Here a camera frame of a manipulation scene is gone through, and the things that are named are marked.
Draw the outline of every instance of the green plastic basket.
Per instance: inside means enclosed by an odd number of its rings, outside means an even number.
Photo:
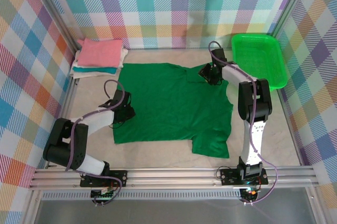
[[[270,91],[283,88],[287,81],[279,42],[263,34],[237,34],[232,38],[233,60],[248,74],[265,78]]]

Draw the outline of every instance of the stack of folded cloths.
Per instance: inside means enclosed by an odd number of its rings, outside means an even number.
[[[76,52],[70,70],[73,78],[115,76],[123,68],[127,49],[123,48],[122,40],[95,42],[86,38],[77,42],[82,49]]]

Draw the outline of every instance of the metal grate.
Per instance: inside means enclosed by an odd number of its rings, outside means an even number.
[[[128,190],[123,189],[116,199],[133,200],[191,200],[191,199],[238,199],[239,189],[199,190]],[[42,200],[88,200],[90,190],[45,191]]]

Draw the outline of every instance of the pink towel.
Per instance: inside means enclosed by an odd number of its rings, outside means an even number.
[[[95,42],[86,38],[77,42],[82,46],[77,62],[79,66],[118,68],[123,47],[122,40]]]

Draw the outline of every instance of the colorful plaid wall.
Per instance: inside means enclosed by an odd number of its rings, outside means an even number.
[[[232,33],[265,32],[287,0],[54,0],[76,38],[121,38],[127,48],[227,46]]]
[[[295,139],[337,221],[337,0],[300,0],[280,43],[290,75],[282,95]]]
[[[0,223],[18,223],[72,58],[41,0],[0,0]]]

